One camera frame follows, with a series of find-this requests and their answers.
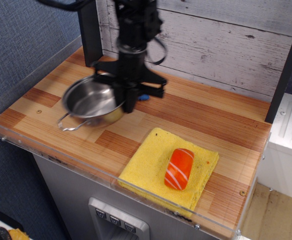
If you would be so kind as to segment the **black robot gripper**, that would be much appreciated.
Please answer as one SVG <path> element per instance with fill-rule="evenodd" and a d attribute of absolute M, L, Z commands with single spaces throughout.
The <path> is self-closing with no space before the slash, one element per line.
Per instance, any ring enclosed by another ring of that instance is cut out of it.
<path fill-rule="evenodd" d="M 98 81 L 113 88 L 116 106 L 124 103 L 124 111 L 132 113 L 139 95 L 162 98 L 167 81 L 145 66 L 147 45 L 130 47 L 119 44 L 117 48 L 119 58 L 116 61 L 96 61 L 92 64 L 96 73 L 104 71 L 111 75 Z"/>

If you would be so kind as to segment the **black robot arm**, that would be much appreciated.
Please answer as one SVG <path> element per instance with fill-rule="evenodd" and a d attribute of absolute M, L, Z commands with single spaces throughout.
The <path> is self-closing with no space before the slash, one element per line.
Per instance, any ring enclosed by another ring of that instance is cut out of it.
<path fill-rule="evenodd" d="M 155 0 L 116 0 L 115 10 L 119 25 L 116 40 L 119 58 L 103 62 L 97 6 L 93 0 L 62 3 L 42 0 L 43 5 L 69 12 L 77 12 L 83 43 L 85 64 L 96 71 L 96 80 L 114 89 L 115 100 L 123 104 L 124 112 L 131 113 L 138 97 L 146 94 L 162 98 L 166 79 L 145 66 L 147 44 L 160 40 L 162 20 Z"/>

